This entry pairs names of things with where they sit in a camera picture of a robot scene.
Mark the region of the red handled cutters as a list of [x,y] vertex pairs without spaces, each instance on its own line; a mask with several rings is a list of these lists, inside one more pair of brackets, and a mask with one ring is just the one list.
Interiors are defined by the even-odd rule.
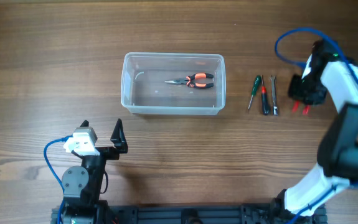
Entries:
[[297,110],[299,109],[301,104],[304,105],[304,108],[302,110],[302,114],[303,115],[308,115],[311,106],[307,105],[307,104],[304,104],[302,101],[299,101],[299,100],[294,101],[294,105],[293,105],[293,108],[292,108],[291,112],[292,113],[297,112]]

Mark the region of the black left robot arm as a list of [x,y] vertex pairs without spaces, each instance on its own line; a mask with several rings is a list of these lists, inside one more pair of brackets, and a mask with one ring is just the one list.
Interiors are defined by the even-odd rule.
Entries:
[[112,146],[96,147],[97,136],[85,120],[67,138],[64,149],[82,160],[79,166],[68,168],[62,176],[63,202],[57,213],[57,223],[118,223],[118,217],[108,202],[100,199],[103,184],[108,185],[105,166],[128,152],[122,120],[118,119],[110,141]]

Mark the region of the red black screwdriver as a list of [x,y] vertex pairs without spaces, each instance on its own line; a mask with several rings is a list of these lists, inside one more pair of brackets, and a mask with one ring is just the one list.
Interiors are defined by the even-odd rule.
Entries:
[[267,97],[267,92],[264,85],[263,77],[261,77],[261,103],[262,103],[262,113],[264,115],[269,115],[270,105],[268,103],[268,97]]

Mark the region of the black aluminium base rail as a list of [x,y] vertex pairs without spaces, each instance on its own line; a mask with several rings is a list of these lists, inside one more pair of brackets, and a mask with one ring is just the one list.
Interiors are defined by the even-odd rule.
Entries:
[[237,206],[195,206],[195,207],[136,207],[111,206],[97,219],[91,212],[74,212],[53,209],[51,223],[118,223],[118,224],[181,224],[181,223],[327,223],[326,209],[322,205],[309,217],[289,214],[273,217],[268,204],[244,204]]

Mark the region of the green handled screwdriver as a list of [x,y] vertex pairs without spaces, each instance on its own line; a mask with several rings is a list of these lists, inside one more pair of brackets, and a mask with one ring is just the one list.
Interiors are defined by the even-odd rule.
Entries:
[[248,105],[248,110],[250,110],[250,108],[252,106],[253,98],[254,98],[254,96],[256,95],[256,93],[257,93],[257,91],[259,89],[260,83],[261,83],[261,75],[257,75],[255,77],[255,79],[254,79],[254,82],[253,82],[250,102],[249,102],[249,105]]

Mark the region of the clear plastic container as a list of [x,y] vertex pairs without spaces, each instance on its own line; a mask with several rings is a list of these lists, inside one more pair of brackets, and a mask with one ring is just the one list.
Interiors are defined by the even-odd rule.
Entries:
[[[172,85],[167,80],[210,73],[212,88]],[[217,115],[225,106],[225,61],[219,54],[130,52],[121,76],[121,104],[133,114]]]

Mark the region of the small silver wrench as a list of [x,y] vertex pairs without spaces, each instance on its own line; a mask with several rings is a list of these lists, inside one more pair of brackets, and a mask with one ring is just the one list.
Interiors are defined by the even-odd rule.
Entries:
[[278,116],[278,105],[277,105],[277,97],[276,97],[276,77],[271,75],[271,95],[273,100],[273,115]]

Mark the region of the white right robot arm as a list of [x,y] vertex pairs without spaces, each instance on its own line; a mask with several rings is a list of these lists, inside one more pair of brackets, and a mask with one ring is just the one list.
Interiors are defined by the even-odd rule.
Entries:
[[325,223],[324,204],[358,188],[358,66],[340,55],[335,41],[321,39],[313,44],[302,75],[293,75],[288,96],[309,108],[323,104],[327,95],[338,114],[318,147],[317,162],[271,201],[270,223]]

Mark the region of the orange black needle-nose pliers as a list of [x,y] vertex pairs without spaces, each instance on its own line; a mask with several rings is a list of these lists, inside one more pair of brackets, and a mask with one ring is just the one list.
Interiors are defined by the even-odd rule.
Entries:
[[165,83],[172,84],[172,85],[185,85],[189,88],[195,89],[208,89],[214,86],[214,83],[199,83],[198,80],[205,80],[205,79],[214,79],[214,75],[210,73],[195,73],[193,75],[186,76],[185,78],[181,79],[172,79],[167,80]]

